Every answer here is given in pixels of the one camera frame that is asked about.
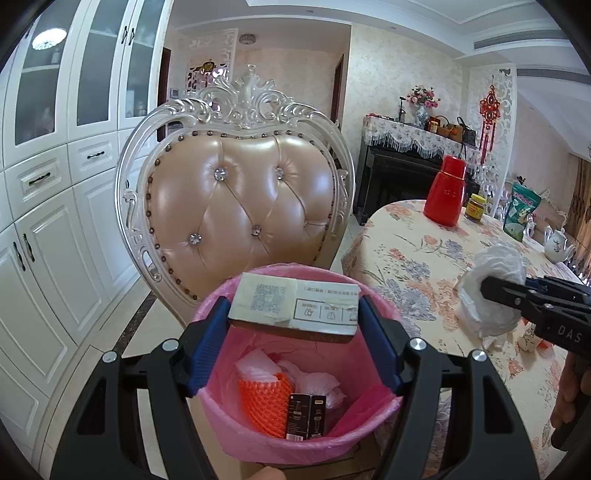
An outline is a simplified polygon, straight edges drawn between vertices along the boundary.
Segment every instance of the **glass jar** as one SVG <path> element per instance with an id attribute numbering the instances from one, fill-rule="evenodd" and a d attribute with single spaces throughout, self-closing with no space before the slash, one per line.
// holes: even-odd
<path id="1" fill-rule="evenodd" d="M 480 222 L 486 209 L 486 198 L 473 193 L 466 205 L 466 218 L 473 222 Z"/>

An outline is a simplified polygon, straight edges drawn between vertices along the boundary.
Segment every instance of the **tufted upholstery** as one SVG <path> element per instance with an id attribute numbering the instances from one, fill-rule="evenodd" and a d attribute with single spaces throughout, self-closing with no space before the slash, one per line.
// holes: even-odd
<path id="1" fill-rule="evenodd" d="M 202 299 L 254 267 L 314 264 L 335 181 L 324 155 L 304 138 L 239 140 L 202 131 L 159 156 L 146 191 L 146 216 L 165 272 L 186 295 Z M 197 245 L 189 243 L 191 234 L 200 235 Z"/>

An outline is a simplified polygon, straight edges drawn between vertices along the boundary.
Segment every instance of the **wallpaper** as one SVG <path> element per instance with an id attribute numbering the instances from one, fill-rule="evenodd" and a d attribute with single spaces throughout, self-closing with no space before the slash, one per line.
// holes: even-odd
<path id="1" fill-rule="evenodd" d="M 185 78 L 189 70 L 189 61 L 191 58 L 191 51 L 189 50 L 190 43 L 190 38 L 185 37 L 172 28 L 169 28 L 166 32 L 164 47 L 171 50 L 167 95 L 170 95 L 171 88 L 179 89 L 181 97 L 185 93 Z"/>
<path id="2" fill-rule="evenodd" d="M 284 48 L 249 48 L 236 51 L 234 78 L 246 66 L 256 65 L 261 80 L 274 79 L 277 89 L 330 115 L 335 67 L 340 54 Z"/>
<path id="3" fill-rule="evenodd" d="M 454 122 L 460 114 L 462 76 L 462 66 L 435 48 L 379 28 L 353 24 L 342 131 L 355 164 L 365 115 L 373 112 L 396 118 L 400 97 L 423 84 L 434 87 L 441 97 L 433 113 Z M 416 108 L 404 102 L 404 109 L 406 121 L 414 121 Z"/>
<path id="4" fill-rule="evenodd" d="M 552 202 L 568 212 L 578 168 L 579 158 L 569 153 L 558 132 L 520 96 L 509 176 L 525 177 L 526 185 L 537 193 L 548 189 Z"/>

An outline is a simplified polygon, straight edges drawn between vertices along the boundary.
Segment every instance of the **floral tablecloth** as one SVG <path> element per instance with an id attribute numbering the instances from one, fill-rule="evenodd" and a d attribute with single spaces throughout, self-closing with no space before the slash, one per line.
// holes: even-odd
<path id="1" fill-rule="evenodd" d="M 530 277 L 552 275 L 578 281 L 564 264 L 553 265 L 532 239 L 519 243 L 503 232 L 498 220 L 485 216 L 481 223 L 473 223 L 462 215 L 457 226 L 446 228 L 423 215 L 424 204 L 423 200 L 409 200 L 375 212 L 342 260 L 345 275 L 374 288 L 400 308 L 411 337 L 421 336 L 454 355 L 465 356 L 482 348 L 479 339 L 460 327 L 454 286 L 458 276 L 472 266 L 474 254 L 490 245 L 509 245 L 522 253 Z M 524 421 L 544 478 L 563 456 L 550 445 L 550 413 L 566 351 L 551 346 L 524 352 L 517 344 L 524 330 L 520 322 L 502 350 L 488 353 Z M 450 395 L 442 395 L 428 474 L 437 472 L 441 461 L 449 405 Z M 389 437 L 393 422 L 376 432 L 378 442 Z"/>

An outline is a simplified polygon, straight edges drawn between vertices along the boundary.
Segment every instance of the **qr code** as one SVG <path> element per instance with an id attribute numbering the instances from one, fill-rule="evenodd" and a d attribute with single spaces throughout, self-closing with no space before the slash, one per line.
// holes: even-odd
<path id="1" fill-rule="evenodd" d="M 252 299 L 251 310 L 279 313 L 283 300 L 285 299 L 285 290 L 286 287 L 259 283 L 256 286 L 255 296 Z"/>

